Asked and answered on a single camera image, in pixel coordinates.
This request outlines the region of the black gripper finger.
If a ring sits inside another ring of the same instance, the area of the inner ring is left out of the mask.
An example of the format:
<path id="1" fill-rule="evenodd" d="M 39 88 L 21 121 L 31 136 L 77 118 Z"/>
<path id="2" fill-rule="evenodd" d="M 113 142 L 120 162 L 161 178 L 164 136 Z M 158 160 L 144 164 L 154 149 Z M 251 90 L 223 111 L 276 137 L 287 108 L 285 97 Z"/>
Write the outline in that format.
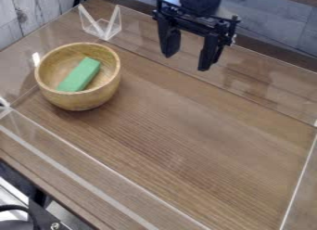
<path id="1" fill-rule="evenodd" d="M 212 33 L 205 37 L 205 43 L 198 62 L 198 69 L 201 71 L 209 70 L 210 66 L 219 61 L 224 46 L 225 45 L 217 34 Z"/>
<path id="2" fill-rule="evenodd" d="M 181 31 L 176 24 L 164 17 L 158 18 L 158 38 L 161 52 L 170 58 L 180 50 Z"/>

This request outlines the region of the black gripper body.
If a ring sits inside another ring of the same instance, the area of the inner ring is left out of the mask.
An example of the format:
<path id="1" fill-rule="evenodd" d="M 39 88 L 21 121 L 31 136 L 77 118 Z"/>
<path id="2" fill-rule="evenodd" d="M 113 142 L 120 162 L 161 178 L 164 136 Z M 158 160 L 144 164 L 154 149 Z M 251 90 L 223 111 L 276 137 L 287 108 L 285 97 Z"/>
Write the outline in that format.
<path id="1" fill-rule="evenodd" d="M 157 13 L 184 23 L 184 29 L 221 35 L 225 45 L 233 45 L 241 17 L 225 8 L 223 0 L 156 0 Z"/>

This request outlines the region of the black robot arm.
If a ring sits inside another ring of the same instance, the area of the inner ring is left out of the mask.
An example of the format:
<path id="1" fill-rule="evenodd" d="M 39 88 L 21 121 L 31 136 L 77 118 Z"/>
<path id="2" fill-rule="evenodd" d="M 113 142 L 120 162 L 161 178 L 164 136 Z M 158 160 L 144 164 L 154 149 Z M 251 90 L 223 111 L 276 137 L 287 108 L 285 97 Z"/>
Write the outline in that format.
<path id="1" fill-rule="evenodd" d="M 153 19 L 158 23 L 160 47 L 170 58 L 181 47 L 181 32 L 205 38 L 200 53 L 198 69 L 209 70 L 220 60 L 227 46 L 236 43 L 237 26 L 243 19 L 223 11 L 223 0 L 156 0 Z"/>

